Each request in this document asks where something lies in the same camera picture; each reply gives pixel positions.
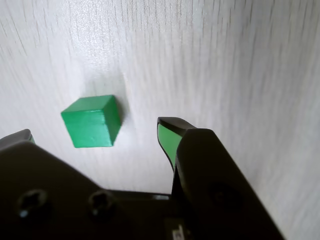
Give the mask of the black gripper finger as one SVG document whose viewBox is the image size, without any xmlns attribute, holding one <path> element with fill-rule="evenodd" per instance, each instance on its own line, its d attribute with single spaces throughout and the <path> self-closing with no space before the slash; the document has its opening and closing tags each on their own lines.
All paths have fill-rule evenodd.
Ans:
<svg viewBox="0 0 320 240">
<path fill-rule="evenodd" d="M 24 129 L 0 140 L 3 240 L 128 240 L 112 194 L 48 153 Z"/>
<path fill-rule="evenodd" d="M 173 172 L 172 197 L 196 240 L 281 240 L 283 235 L 217 135 L 179 117 L 157 119 Z"/>
</svg>

